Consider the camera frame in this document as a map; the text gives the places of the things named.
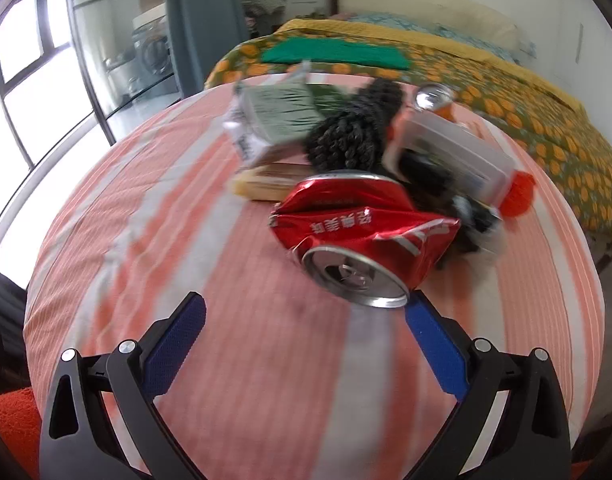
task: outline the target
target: cream headboard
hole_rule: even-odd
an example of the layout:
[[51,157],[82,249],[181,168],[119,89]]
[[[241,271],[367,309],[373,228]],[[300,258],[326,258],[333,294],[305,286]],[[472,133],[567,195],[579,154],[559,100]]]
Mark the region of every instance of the cream headboard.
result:
[[495,9],[471,0],[339,0],[341,12],[391,12],[420,25],[436,23],[489,41],[511,52],[519,50],[520,31]]

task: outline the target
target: round table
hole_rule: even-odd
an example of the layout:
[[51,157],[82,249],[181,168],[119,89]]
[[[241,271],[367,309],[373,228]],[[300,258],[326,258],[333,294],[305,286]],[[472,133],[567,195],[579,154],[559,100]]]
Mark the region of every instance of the round table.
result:
[[[357,87],[366,78],[314,74],[311,81]],[[39,410],[63,349],[112,351],[195,290],[206,300],[206,326],[155,402],[209,478],[402,478],[454,397],[439,389],[402,310],[352,305],[319,288],[268,229],[271,204],[228,192],[240,165],[222,128],[231,98],[231,85],[223,85],[142,124],[55,219],[30,282],[24,331]],[[584,235],[527,153],[470,110],[457,114],[534,174],[536,198],[526,215],[506,222],[506,250],[493,265],[453,260],[422,290],[444,316],[500,351],[548,349],[574,442],[604,331]],[[138,465],[116,409],[110,414]],[[487,426],[484,436],[493,431]],[[484,441],[472,461],[481,460]]]

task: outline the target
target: green cloth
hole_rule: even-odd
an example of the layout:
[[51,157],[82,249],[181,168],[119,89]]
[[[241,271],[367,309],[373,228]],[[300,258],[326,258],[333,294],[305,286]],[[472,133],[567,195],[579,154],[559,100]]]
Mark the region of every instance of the green cloth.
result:
[[308,59],[407,70],[410,62],[394,46],[351,43],[334,38],[290,38],[262,54],[263,63],[295,64]]

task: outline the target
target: shiny metal lid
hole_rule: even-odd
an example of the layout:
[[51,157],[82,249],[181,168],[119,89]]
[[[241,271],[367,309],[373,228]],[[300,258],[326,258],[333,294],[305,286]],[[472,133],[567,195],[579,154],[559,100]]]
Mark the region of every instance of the shiny metal lid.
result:
[[395,308],[408,302],[407,286],[370,258],[337,246],[319,246],[301,259],[306,272],[333,294],[366,306]]
[[413,94],[413,107],[416,110],[436,112],[452,104],[455,94],[446,85],[440,83],[425,83]]

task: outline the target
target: blue curtain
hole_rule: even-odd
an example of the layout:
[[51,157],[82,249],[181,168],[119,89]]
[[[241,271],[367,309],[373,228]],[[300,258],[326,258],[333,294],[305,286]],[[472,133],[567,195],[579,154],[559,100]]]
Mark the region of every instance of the blue curtain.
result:
[[203,90],[217,61],[248,39],[240,0],[166,0],[169,43],[183,97]]

